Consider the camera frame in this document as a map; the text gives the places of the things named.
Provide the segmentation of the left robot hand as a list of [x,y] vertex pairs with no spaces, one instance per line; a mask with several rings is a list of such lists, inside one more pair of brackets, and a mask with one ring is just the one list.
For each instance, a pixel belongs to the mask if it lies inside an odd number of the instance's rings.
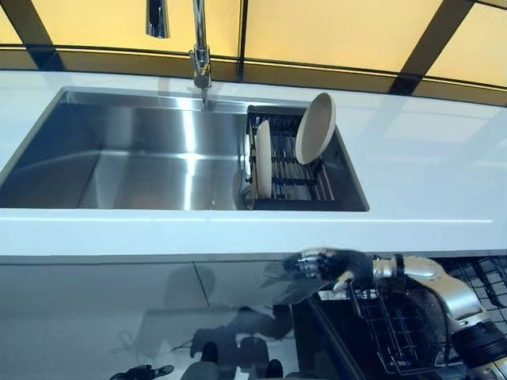
[[111,380],[154,380],[167,376],[174,371],[173,365],[166,365],[158,368],[153,368],[151,365],[140,365],[133,367],[126,372],[114,374]]

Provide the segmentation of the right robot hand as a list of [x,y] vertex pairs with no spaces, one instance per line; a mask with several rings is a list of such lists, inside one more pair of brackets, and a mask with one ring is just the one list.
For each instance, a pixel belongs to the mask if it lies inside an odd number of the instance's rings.
[[296,255],[295,263],[299,273],[324,286],[333,284],[334,291],[349,284],[362,290],[373,287],[373,259],[356,250],[308,249]]

